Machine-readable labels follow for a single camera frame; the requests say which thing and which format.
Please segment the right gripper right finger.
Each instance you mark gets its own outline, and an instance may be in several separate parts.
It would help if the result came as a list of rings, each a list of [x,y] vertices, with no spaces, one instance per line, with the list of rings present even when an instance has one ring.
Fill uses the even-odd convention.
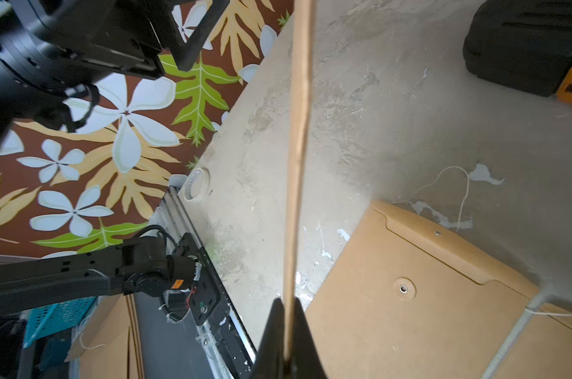
[[[295,310],[292,377],[327,379],[303,310]]]

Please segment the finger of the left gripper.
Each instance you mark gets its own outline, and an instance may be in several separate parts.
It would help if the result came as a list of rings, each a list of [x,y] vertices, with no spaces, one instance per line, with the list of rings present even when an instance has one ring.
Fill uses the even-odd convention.
[[[161,0],[146,1],[145,3],[145,12],[156,32],[161,47],[170,51],[179,70],[189,71],[196,63],[205,41],[229,6],[230,1],[213,1],[187,41],[181,38],[178,24],[172,17],[172,10],[175,6],[188,3],[188,1]]]

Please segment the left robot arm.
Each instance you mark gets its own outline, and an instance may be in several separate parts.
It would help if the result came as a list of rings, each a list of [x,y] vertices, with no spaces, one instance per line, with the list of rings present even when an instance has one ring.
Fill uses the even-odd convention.
[[[151,219],[239,76],[229,1],[0,1],[0,316],[195,288],[191,237]]]

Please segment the brown file bag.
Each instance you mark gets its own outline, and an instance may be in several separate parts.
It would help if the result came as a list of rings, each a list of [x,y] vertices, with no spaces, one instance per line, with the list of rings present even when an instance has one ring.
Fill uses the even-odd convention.
[[[306,318],[331,378],[479,378],[537,292],[459,235],[372,202]]]
[[[494,377],[572,378],[572,314],[549,303],[539,311]]]
[[[313,39],[316,2],[296,1],[293,18],[290,134],[284,236],[284,361],[292,361],[298,226],[312,106]]]

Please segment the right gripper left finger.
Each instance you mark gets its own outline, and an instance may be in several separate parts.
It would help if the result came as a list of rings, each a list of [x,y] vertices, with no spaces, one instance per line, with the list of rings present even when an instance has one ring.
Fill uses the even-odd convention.
[[[284,305],[280,298],[273,301],[250,378],[284,378]]]

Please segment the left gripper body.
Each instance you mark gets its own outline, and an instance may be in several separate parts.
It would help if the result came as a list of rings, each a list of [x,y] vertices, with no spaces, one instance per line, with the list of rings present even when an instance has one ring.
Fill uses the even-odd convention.
[[[173,1],[12,1],[25,31],[51,57],[103,72],[161,77],[159,55],[182,53]]]

